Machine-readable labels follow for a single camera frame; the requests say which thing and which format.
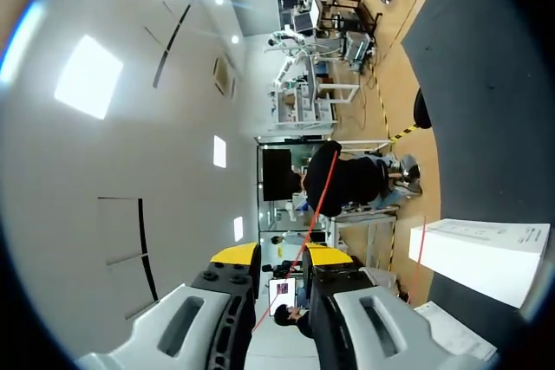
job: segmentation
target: red cable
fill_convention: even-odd
[[[426,236],[426,217],[424,217],[424,224],[422,225],[422,240],[420,241],[420,252],[418,253],[418,263],[416,264],[415,274],[413,275],[412,285],[410,285],[410,293],[415,292],[418,277],[420,277],[420,264],[422,260],[422,251],[424,249],[424,237]]]
[[[297,263],[298,263],[298,260],[299,260],[300,256],[303,254],[303,251],[304,251],[304,248],[306,247],[306,244],[310,240],[310,234],[312,233],[312,229],[314,229],[314,226],[316,225],[316,220],[317,220],[318,216],[320,215],[320,208],[322,207],[323,199],[326,196],[326,192],[328,191],[328,185],[330,184],[330,180],[331,180],[331,173],[333,173],[333,170],[336,166],[337,156],[338,156],[337,151],[335,151],[334,154],[333,154],[333,159],[331,160],[331,166],[330,166],[330,171],[328,172],[328,178],[326,179],[326,185],[323,188],[322,195],[320,196],[320,201],[318,201],[318,206],[316,207],[316,210],[314,211],[314,216],[312,217],[312,221],[310,222],[309,230],[306,233],[306,237],[304,238],[303,245],[301,246],[301,250],[298,251],[297,257],[293,261],[293,263],[291,265],[291,269],[289,270],[289,273],[287,274],[285,279],[289,279],[289,277],[291,276],[291,273],[295,269],[295,266],[297,266]],[[274,297],[273,301],[270,303],[270,306],[268,307],[268,309],[266,309],[266,311],[264,312],[264,315],[262,315],[262,318],[260,318],[260,321],[258,321],[257,325],[252,330],[253,333],[257,330],[258,327],[260,327],[260,324],[262,323],[264,318],[270,313],[271,306],[274,304],[274,302],[276,301],[277,298],[278,298],[278,296],[276,295]]]

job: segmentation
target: black shirt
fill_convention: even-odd
[[[317,150],[309,163],[303,186],[309,205],[316,209],[328,178],[334,152],[341,153],[341,145],[334,140],[326,142]],[[338,159],[331,174],[330,186],[323,200],[320,214],[335,217],[348,203],[367,204],[375,199],[382,183],[382,172],[368,158]]]
[[[296,325],[297,325],[297,328],[301,332],[302,335],[304,335],[305,337],[308,337],[308,338],[314,338],[314,337],[312,337],[312,328],[310,327],[310,324],[309,324],[309,313],[308,312],[306,314],[304,314],[303,316],[301,316],[297,320]]]

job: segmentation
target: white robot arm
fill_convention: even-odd
[[[306,37],[295,32],[294,30],[286,29],[273,32],[270,39],[278,45],[282,44],[284,42],[284,39],[292,39],[297,43],[297,45],[304,45]]]
[[[275,87],[285,88],[289,85],[288,82],[284,82],[284,78],[289,72],[291,66],[293,64],[297,65],[304,55],[306,55],[304,51],[300,50],[296,54],[290,55],[287,58],[285,58],[284,65],[281,67],[281,69],[279,70],[279,73],[277,74],[276,79],[274,80]]]

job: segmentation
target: safety tape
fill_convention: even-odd
[[[393,143],[396,143],[397,140],[399,140],[400,138],[404,138],[409,133],[411,133],[415,130],[418,130],[418,129],[419,129],[419,127],[416,124],[411,125],[411,126],[407,127],[405,130],[403,130],[401,133],[396,134],[393,138],[391,138],[391,140],[393,141]]]
[[[391,232],[391,251],[389,252],[389,266],[388,271],[391,271],[391,265],[393,264],[393,251],[395,250],[395,226],[396,222],[393,223],[393,231]]]
[[[385,104],[383,104],[382,89],[380,88],[380,84],[378,83],[378,77],[375,75],[374,68],[372,68],[372,78],[374,78],[375,90],[378,92],[378,98],[380,99],[380,105],[382,106],[382,115],[383,115],[383,122],[385,123],[385,132],[389,138],[391,137],[391,134],[389,130],[388,115],[385,113]]]

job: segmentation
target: ceiling light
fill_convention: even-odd
[[[0,82],[10,84],[15,80],[19,65],[25,57],[25,52],[33,35],[42,22],[44,9],[33,3],[23,15],[6,50],[3,62],[0,62]]]
[[[84,36],[62,71],[54,97],[80,112],[104,119],[123,63],[95,39]]]
[[[243,238],[243,218],[237,217],[233,220],[233,233],[235,235],[235,241],[238,242]]]
[[[225,140],[214,136],[214,165],[220,168],[226,167]]]

